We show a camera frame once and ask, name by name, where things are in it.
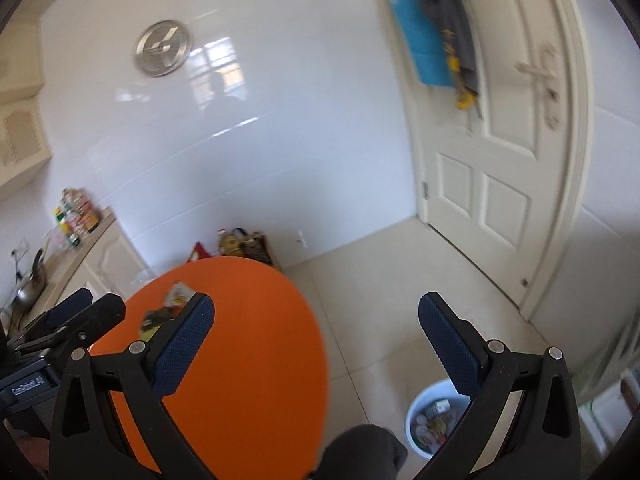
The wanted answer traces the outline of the person's dark trouser leg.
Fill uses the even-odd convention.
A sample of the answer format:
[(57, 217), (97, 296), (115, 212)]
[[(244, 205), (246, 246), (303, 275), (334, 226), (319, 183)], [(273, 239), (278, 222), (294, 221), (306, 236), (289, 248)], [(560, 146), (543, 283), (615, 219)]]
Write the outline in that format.
[(408, 450), (393, 431), (367, 424), (337, 436), (324, 450), (308, 479), (396, 479)]

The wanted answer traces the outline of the grey and yellow hanging apron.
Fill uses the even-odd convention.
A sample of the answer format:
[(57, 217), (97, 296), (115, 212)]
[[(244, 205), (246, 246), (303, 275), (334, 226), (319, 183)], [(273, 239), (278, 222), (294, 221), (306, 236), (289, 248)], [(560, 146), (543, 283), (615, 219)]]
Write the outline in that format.
[(418, 0), (423, 14), (436, 26), (459, 110), (474, 108), (482, 116), (478, 96), (473, 35), (463, 0)]

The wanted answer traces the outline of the white panelled door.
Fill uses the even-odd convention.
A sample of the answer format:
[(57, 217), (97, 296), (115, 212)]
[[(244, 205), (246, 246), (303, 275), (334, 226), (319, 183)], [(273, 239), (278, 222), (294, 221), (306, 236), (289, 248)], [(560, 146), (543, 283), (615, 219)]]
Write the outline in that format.
[[(592, 137), (587, 41), (575, 0), (463, 0), (480, 76), (480, 111), (418, 81), (390, 0), (375, 0), (408, 120), (420, 220), (530, 318), (576, 222)], [(542, 85), (517, 62), (559, 53), (562, 124), (544, 121)]]

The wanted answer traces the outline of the blue cloth hanging on door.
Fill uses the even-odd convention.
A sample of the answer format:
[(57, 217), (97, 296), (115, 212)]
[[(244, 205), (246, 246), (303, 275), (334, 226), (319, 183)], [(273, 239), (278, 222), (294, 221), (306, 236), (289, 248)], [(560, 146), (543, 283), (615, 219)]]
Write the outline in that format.
[(419, 0), (390, 0), (396, 22), (404, 36), (418, 81), (432, 87), (452, 87), (442, 38), (423, 13)]

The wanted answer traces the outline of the white framed glass cabinet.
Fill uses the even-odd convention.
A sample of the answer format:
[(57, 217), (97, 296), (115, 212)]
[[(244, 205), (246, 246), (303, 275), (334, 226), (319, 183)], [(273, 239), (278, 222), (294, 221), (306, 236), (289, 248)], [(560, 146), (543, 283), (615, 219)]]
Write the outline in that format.
[(585, 479), (620, 442), (639, 408), (639, 313), (573, 375)]

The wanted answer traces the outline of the light blue plastic bucket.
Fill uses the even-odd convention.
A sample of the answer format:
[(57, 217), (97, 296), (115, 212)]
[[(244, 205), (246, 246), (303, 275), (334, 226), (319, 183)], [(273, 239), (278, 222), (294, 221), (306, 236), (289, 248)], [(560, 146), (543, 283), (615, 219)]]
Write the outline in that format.
[(430, 460), (452, 436), (469, 404), (470, 398), (458, 393), (450, 379), (423, 389), (410, 404), (405, 420), (413, 451)]

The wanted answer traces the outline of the cream kitchen base cabinet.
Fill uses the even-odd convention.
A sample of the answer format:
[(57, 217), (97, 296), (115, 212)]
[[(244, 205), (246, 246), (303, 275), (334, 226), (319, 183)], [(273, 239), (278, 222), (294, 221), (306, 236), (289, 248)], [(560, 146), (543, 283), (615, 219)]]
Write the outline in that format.
[(58, 230), (54, 229), (44, 239), (42, 248), (46, 287), (32, 307), (15, 313), (9, 328), (11, 337), (77, 289), (88, 289), (96, 299), (108, 292), (127, 299), (154, 278), (153, 271), (134, 248), (111, 207), (102, 210), (98, 227), (78, 246), (68, 246), (57, 252), (54, 249), (56, 236)]

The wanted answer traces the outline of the red packaging box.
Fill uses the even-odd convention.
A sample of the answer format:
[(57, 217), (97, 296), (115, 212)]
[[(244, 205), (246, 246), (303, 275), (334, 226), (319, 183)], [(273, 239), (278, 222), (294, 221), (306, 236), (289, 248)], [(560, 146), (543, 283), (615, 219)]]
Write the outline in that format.
[(200, 261), (212, 257), (213, 255), (200, 242), (196, 242), (191, 249), (188, 262)]

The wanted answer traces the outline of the brown cardboard box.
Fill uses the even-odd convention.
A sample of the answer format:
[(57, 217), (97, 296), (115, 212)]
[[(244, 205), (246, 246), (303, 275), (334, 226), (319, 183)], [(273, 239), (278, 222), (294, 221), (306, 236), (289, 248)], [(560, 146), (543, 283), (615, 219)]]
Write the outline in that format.
[(219, 255), (250, 259), (282, 270), (264, 233), (248, 232), (238, 226), (232, 230), (219, 229), (217, 234)]

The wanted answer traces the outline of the round orange table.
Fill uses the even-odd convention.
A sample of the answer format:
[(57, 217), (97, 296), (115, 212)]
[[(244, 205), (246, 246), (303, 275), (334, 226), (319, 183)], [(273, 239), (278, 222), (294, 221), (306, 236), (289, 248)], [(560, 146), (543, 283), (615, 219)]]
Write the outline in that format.
[(125, 350), (145, 312), (182, 283), (213, 299), (215, 322), (169, 414), (219, 479), (303, 479), (317, 461), (328, 408), (319, 325), (296, 286), (262, 263), (214, 257), (177, 266), (138, 290), (95, 356)]

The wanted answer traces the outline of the round metal wall plate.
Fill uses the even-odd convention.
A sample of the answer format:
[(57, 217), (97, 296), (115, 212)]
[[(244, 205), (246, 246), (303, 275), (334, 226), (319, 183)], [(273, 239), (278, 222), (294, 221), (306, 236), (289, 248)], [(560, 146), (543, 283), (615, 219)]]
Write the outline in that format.
[(134, 65), (149, 77), (169, 75), (186, 62), (192, 44), (192, 34), (183, 22), (156, 22), (134, 44)]

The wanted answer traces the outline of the condiment bottles group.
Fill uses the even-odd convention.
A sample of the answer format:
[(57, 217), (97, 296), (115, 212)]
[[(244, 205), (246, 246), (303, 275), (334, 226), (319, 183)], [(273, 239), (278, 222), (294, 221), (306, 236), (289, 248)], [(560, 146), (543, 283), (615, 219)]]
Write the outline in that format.
[(77, 247), (100, 225), (101, 211), (82, 188), (64, 188), (53, 215), (68, 242)]

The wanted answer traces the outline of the yellow green snack wrapper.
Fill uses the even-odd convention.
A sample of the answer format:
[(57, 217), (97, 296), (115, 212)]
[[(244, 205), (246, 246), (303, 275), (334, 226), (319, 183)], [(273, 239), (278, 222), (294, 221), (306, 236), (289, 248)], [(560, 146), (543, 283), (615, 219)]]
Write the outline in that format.
[(162, 305), (146, 311), (140, 324), (139, 338), (149, 341), (164, 323), (173, 320), (186, 306), (194, 290), (183, 282), (175, 282), (165, 295)]

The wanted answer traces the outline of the cream upper wall cabinet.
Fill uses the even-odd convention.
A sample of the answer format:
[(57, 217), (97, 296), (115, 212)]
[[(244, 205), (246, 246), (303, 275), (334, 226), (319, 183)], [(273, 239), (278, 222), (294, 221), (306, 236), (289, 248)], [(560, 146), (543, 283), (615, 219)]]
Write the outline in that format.
[(29, 185), (51, 158), (36, 102), (43, 85), (40, 24), (7, 24), (1, 33), (2, 200)]

